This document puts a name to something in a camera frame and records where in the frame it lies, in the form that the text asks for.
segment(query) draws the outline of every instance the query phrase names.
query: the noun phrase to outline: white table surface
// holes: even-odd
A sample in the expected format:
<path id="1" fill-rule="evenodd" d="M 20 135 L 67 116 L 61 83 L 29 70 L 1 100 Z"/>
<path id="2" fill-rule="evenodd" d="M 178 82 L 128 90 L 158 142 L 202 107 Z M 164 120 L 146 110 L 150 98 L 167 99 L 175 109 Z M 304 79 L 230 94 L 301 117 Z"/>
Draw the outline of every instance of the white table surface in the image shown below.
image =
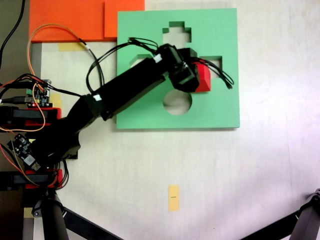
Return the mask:
<path id="1" fill-rule="evenodd" d="M 78 160 L 68 161 L 62 203 L 125 240 L 237 240 L 299 209 L 320 187 L 320 1 L 146 0 L 145 7 L 237 8 L 241 126 L 120 131 L 98 119 L 80 134 Z M 90 46 L 100 56 L 115 43 Z M 102 64 L 108 80 L 115 62 L 113 55 Z M 41 77 L 57 88 L 86 94 L 91 63 L 87 52 L 42 45 Z M 64 116 L 76 99 L 62 96 Z M 180 187 L 176 212 L 168 211 L 171 184 Z M 43 239 L 39 218 L 34 237 Z"/>

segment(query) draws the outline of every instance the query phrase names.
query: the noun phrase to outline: orange sheet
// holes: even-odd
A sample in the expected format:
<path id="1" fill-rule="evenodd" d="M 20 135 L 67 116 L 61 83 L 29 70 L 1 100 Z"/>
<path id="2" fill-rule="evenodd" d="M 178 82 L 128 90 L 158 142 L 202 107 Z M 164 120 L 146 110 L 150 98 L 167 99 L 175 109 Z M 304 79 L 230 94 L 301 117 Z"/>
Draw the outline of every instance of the orange sheet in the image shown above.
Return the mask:
<path id="1" fill-rule="evenodd" d="M 116 41 L 118 12 L 144 11 L 145 0 L 105 0 L 104 9 L 104 38 L 106 41 Z"/>
<path id="2" fill-rule="evenodd" d="M 84 41 L 115 41 L 118 11 L 144 10 L 144 0 L 30 0 L 29 36 L 43 24 L 71 28 Z M 40 30 L 32 42 L 74 42 L 57 27 Z"/>

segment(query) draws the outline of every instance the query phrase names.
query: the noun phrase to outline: circular cutout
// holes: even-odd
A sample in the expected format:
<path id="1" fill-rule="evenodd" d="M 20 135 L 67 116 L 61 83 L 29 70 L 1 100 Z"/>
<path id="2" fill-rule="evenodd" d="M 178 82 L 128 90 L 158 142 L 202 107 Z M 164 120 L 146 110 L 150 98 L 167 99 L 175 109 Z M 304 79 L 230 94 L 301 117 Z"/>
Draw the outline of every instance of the circular cutout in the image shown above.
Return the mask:
<path id="1" fill-rule="evenodd" d="M 163 106 L 172 115 L 182 115 L 189 111 L 192 105 L 190 93 L 174 89 L 165 95 Z"/>

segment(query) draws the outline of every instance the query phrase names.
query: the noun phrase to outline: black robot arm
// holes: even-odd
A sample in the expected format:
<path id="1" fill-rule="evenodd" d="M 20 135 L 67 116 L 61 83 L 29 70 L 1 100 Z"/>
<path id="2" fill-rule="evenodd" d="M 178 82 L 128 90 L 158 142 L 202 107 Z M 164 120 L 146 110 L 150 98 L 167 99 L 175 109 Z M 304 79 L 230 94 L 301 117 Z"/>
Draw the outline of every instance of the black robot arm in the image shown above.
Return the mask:
<path id="1" fill-rule="evenodd" d="M 194 92 L 199 86 L 199 76 L 194 64 L 186 61 L 193 56 L 183 56 L 170 44 L 158 48 L 155 57 L 146 58 L 136 66 L 109 81 L 92 94 L 84 95 L 75 103 L 67 117 L 59 119 L 42 130 L 41 137 L 31 145 L 35 170 L 51 167 L 74 154 L 79 148 L 79 132 L 97 118 L 105 121 L 120 113 L 168 76 L 174 88 Z"/>

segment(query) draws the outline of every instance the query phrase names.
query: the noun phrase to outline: green shape sorter board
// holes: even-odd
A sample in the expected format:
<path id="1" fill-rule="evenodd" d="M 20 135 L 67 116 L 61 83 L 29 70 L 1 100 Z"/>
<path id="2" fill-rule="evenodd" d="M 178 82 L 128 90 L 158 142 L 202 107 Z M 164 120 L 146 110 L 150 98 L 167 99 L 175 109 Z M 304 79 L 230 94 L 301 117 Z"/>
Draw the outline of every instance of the green shape sorter board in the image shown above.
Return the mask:
<path id="1" fill-rule="evenodd" d="M 211 79 L 211 91 L 192 93 L 192 105 L 183 115 L 172 115 L 163 106 L 167 93 L 174 88 L 169 80 L 155 87 L 133 105 L 117 115 L 118 129 L 196 129 L 238 128 L 239 74 L 237 10 L 199 9 L 164 11 L 127 11 L 118 13 L 118 44 L 129 37 L 145 38 L 163 44 L 163 33 L 170 26 L 184 23 L 191 31 L 191 42 L 185 48 L 194 49 L 198 57 L 221 58 L 222 69 L 234 80 L 227 89 L 220 78 Z M 117 74 L 131 67 L 138 56 L 150 54 L 137 46 L 127 46 L 117 52 Z M 139 81 L 132 76 L 132 81 Z"/>

